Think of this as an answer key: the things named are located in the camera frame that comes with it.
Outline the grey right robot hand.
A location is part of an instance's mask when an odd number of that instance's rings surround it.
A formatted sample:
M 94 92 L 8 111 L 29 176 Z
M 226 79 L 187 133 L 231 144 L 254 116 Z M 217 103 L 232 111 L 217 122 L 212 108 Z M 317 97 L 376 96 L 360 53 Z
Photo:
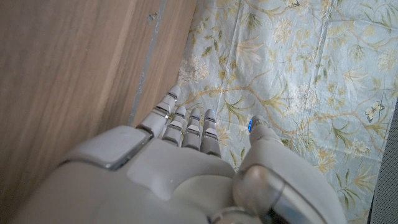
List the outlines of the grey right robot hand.
M 345 223 L 323 174 L 260 116 L 234 169 L 216 115 L 176 107 L 179 86 L 135 128 L 118 126 L 70 151 L 14 223 Z

